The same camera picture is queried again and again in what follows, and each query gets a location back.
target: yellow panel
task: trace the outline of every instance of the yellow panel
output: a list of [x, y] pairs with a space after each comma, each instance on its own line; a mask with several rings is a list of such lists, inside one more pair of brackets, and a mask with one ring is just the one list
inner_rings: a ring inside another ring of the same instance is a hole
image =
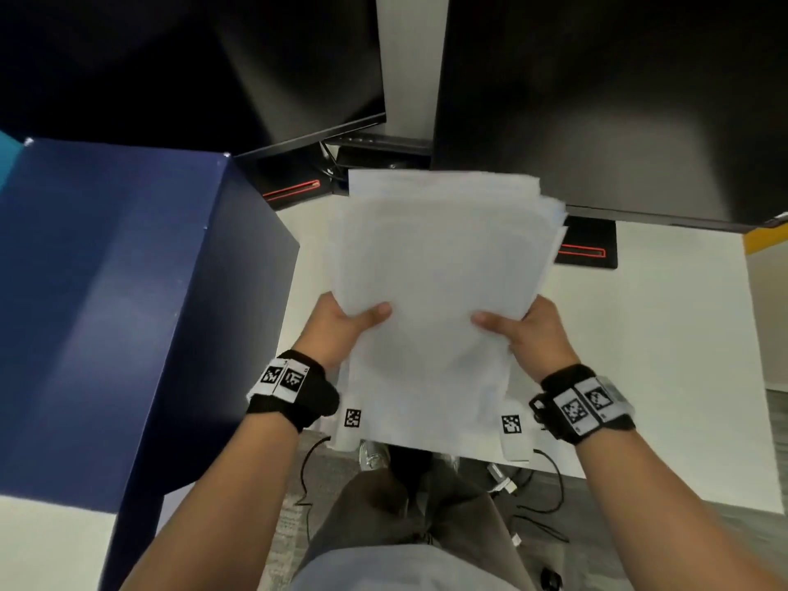
[[751, 255], [784, 240], [788, 240], [788, 224], [780, 227], [758, 227], [744, 235], [744, 252]]

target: qr code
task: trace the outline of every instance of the qr code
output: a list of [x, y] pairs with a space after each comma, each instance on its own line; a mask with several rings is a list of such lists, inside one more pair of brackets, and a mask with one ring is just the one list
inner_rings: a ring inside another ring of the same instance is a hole
[[361, 410], [348, 408], [345, 411], [345, 427], [358, 427], [361, 423]]
[[279, 385], [281, 387], [286, 387], [293, 392], [298, 392], [301, 389], [301, 384], [303, 383], [305, 377], [305, 373], [298, 373], [297, 371], [288, 369], [284, 372], [284, 377], [282, 377], [282, 381], [279, 382]]
[[500, 420], [504, 423], [504, 433], [522, 433], [519, 415], [501, 415]]
[[574, 400], [564, 404], [561, 407], [561, 410], [566, 415], [566, 418], [569, 419], [569, 423], [574, 425], [581, 419], [588, 417], [589, 412], [586, 410], [586, 407], [583, 407], [580, 404], [580, 399], [575, 398]]
[[276, 384], [280, 373], [282, 373], [282, 368], [283, 367], [274, 367], [273, 365], [269, 366], [268, 369], [266, 369], [266, 372], [262, 374], [260, 383]]
[[591, 392], [586, 392], [584, 396], [591, 403], [591, 406], [597, 410], [600, 408], [609, 407], [611, 404], [613, 404], [613, 401], [610, 400], [607, 394], [605, 394], [605, 390], [603, 390], [601, 387], [591, 390]]

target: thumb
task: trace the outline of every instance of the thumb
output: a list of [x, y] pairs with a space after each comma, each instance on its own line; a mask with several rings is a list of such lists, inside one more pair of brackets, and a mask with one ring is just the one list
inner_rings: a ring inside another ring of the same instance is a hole
[[470, 316], [470, 320], [488, 332], [506, 336], [511, 342], [517, 341], [520, 325], [522, 324], [521, 321], [515, 321], [503, 315], [488, 313], [487, 311], [477, 311]]
[[350, 321], [353, 322], [353, 325], [361, 332], [366, 331], [369, 328], [373, 328], [374, 326], [378, 325], [379, 323], [383, 323], [392, 314], [392, 306], [389, 302], [381, 302], [374, 307], [367, 309], [366, 311], [359, 313], [358, 315], [351, 317]]

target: gray floor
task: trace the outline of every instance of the gray floor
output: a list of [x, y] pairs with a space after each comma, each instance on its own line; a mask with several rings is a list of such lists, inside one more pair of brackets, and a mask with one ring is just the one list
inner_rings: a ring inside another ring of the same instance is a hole
[[[788, 506], [788, 393], [767, 392], [772, 419], [774, 448], [783, 487], [783, 506]], [[319, 436], [306, 432], [302, 435], [300, 456], [296, 464]], [[340, 490], [359, 470], [352, 455], [345, 455], [320, 447], [307, 465], [305, 478], [309, 500], [314, 502], [310, 514], [310, 529], [317, 530], [328, 514]], [[631, 589], [626, 580], [611, 535], [599, 509], [591, 497], [584, 479], [565, 477], [566, 501], [554, 515], [541, 516], [540, 520], [556, 527], [571, 539], [569, 545], [558, 543], [527, 522], [514, 521], [513, 529], [522, 538], [520, 555], [532, 572], [548, 564], [564, 576], [567, 591], [591, 590], [619, 591]], [[291, 474], [289, 493], [300, 495], [298, 470]], [[537, 506], [548, 506], [558, 495], [557, 477], [537, 473], [521, 501]], [[510, 499], [499, 496], [497, 503], [504, 516], [511, 513]], [[710, 504], [724, 523], [744, 543], [788, 580], [788, 518], [760, 512]], [[297, 553], [302, 555], [307, 545], [306, 527], [298, 537]]]

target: white desk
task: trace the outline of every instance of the white desk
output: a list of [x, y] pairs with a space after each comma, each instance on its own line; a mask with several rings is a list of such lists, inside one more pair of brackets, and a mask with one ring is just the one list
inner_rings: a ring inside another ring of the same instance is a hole
[[[325, 247], [342, 202], [279, 212], [301, 244], [279, 352], [330, 289]], [[701, 498], [782, 513], [741, 237], [619, 222], [618, 265], [554, 266], [547, 277], [542, 293], [558, 305], [577, 353], [616, 382], [643, 437]], [[532, 385], [517, 372], [510, 389], [527, 399]], [[568, 444], [539, 433], [536, 447], [562, 473], [583, 476]], [[474, 457], [490, 452], [480, 446]], [[540, 456], [530, 466], [552, 470]]]

